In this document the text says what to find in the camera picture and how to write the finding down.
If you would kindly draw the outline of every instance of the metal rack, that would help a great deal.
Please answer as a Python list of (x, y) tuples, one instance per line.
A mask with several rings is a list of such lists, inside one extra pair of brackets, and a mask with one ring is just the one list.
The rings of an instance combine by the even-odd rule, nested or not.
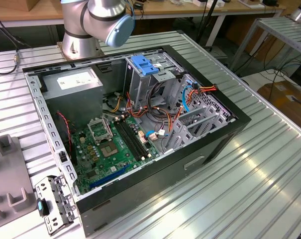
[[(301, 129), (184, 34), (132, 36), (106, 54), (173, 46), (252, 121), (221, 154), (90, 238), (296, 238), (301, 233)], [(0, 69), (14, 51), (0, 53)], [(64, 61), (56, 46), (21, 51), (21, 67)], [(0, 76), (0, 135), (19, 138), (34, 186), (59, 170), (21, 69)], [(0, 238), (49, 238), (37, 211), (0, 228)], [(83, 238), (77, 220), (55, 238)]]
[[(288, 17), (273, 17), (273, 18), (260, 18), (256, 19), (252, 24), (250, 30), (246, 34), (244, 40), (242, 41), (239, 49), (236, 51), (232, 64), (230, 66), (230, 70), (233, 70), (236, 66), (238, 60), (240, 59), (244, 49), (246, 48), (248, 42), (253, 36), (255, 30), (260, 27), (264, 30), (264, 33), (261, 36), (261, 40), (259, 40), (251, 51), (251, 54), (255, 52), (255, 50), (262, 44), (263, 40), (266, 38), (268, 34), (275, 36), (276, 38), (283, 41), (285, 44), (290, 46), (286, 53), (287, 55), (291, 52), (292, 49), (299, 51), (301, 53), (301, 24), (294, 22)], [(286, 57), (280, 63), (282, 66), (287, 60)]]

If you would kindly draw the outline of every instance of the motherboard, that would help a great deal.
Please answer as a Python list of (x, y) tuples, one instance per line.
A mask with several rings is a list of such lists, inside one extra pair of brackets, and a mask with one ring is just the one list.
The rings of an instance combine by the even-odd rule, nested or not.
[(111, 122), (95, 120), (72, 134), (81, 194), (158, 157), (158, 150), (145, 134), (132, 117)]

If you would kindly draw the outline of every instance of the pci express slot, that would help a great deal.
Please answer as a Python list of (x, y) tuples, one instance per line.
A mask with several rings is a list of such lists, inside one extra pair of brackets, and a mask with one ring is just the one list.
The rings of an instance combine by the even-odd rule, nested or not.
[(122, 175), (122, 174), (124, 174), (126, 172), (126, 169), (129, 166), (130, 166), (130, 164), (127, 164), (125, 167), (123, 167), (122, 169), (118, 170), (117, 172), (114, 172), (114, 173), (112, 173), (112, 174), (110, 174), (110, 175), (108, 175), (108, 176), (106, 176), (106, 177), (104, 177), (104, 178), (102, 178), (102, 179), (94, 182), (94, 183), (91, 183), (90, 184), (90, 189), (92, 189), (94, 187), (98, 187), (99, 185), (102, 185), (102, 184), (104, 184), (104, 183), (106, 183), (106, 182), (108, 182), (108, 181), (110, 181), (110, 180), (112, 180), (114, 178), (119, 177), (120, 175)]
[(130, 152), (134, 156), (137, 161), (142, 160), (142, 157), (147, 157), (147, 151), (142, 146), (141, 142), (136, 138), (134, 132), (131, 128), (126, 124), (124, 121), (116, 122), (115, 128), (119, 132), (120, 136), (126, 143), (127, 147), (129, 148)]

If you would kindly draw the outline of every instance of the sticker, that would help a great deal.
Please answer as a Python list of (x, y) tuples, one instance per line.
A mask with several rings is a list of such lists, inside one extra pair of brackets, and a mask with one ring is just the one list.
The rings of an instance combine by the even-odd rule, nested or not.
[(162, 65), (160, 63), (157, 63), (157, 64), (153, 64), (153, 66), (158, 68), (161, 67)]
[(159, 135), (165, 135), (165, 130), (164, 130), (164, 129), (160, 129), (160, 130), (158, 131), (158, 134), (159, 134)]
[(92, 82), (96, 82), (96, 79), (92, 79), (88, 72), (82, 72), (71, 76), (63, 76), (57, 79), (57, 83), (59, 83), (62, 90), (86, 85)]
[(282, 86), (282, 85), (277, 85), (276, 88), (278, 88), (280, 91), (286, 91), (287, 90), (285, 88), (285, 86)]
[(293, 95), (289, 95), (289, 96), (286, 96), (290, 101), (295, 101), (294, 99), (297, 100), (297, 98)]

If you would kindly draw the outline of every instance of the metal latch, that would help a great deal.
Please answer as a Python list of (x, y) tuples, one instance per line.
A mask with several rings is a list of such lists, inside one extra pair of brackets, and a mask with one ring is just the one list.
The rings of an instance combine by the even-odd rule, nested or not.
[(78, 217), (71, 191), (63, 176), (48, 176), (35, 185), (37, 208), (50, 236), (68, 227)]

